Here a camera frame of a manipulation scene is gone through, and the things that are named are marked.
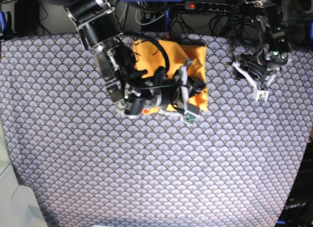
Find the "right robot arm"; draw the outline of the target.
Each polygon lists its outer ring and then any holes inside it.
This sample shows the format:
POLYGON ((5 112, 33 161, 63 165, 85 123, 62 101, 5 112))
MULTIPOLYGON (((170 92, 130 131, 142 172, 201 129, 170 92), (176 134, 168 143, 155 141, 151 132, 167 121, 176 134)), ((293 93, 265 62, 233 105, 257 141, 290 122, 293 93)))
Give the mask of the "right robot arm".
POLYGON ((131 36, 152 44, 164 58, 152 76, 136 68, 135 53, 123 45, 125 35, 109 0, 43 0, 62 5, 79 33, 85 49, 94 51, 95 62, 104 78, 105 88, 116 111, 127 118, 137 118, 144 111, 157 109, 160 114, 180 118, 193 124, 200 115, 199 107, 189 99, 205 88, 204 81, 188 74, 192 64, 185 58, 169 77, 170 59, 161 44, 146 35, 131 32, 131 36))

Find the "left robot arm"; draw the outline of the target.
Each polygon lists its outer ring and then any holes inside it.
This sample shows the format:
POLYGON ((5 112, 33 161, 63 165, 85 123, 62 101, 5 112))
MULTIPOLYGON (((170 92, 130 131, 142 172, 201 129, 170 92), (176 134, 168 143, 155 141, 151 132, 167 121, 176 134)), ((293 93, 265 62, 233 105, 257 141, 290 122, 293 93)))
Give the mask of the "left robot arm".
POLYGON ((255 54, 240 54, 231 65, 235 76, 246 79, 253 87, 255 101, 267 101, 269 87, 283 66, 291 61, 292 48, 284 32, 274 0, 240 0, 230 12, 230 25, 236 39, 245 47, 254 48, 255 54), (259 33, 258 44, 242 39, 235 24, 235 14, 243 4, 252 7, 251 19, 259 33))

